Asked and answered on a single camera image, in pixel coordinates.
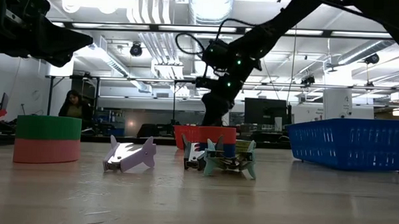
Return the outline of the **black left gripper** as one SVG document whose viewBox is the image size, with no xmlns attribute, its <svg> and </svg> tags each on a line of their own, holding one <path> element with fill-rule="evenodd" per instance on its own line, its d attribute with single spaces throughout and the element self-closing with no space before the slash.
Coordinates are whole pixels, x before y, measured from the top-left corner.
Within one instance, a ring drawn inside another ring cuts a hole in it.
<svg viewBox="0 0 399 224">
<path fill-rule="evenodd" d="M 47 0 L 0 0 L 0 53 L 9 56 L 31 55 L 55 67 L 71 61 L 73 53 L 91 45 L 91 36 L 50 22 Z"/>
</svg>

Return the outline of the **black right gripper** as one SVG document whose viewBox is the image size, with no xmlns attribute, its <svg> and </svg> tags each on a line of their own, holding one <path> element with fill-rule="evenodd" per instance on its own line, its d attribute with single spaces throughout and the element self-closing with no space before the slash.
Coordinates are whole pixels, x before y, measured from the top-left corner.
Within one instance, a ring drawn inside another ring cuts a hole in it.
<svg viewBox="0 0 399 224">
<path fill-rule="evenodd" d="M 196 78 L 196 87 L 210 89 L 201 99 L 205 106 L 205 116 L 201 123 L 203 126 L 221 124 L 221 118 L 235 104 L 235 98 L 240 91 L 240 84 L 240 80 L 231 76 L 222 76 L 218 79 L 200 76 Z"/>
</svg>

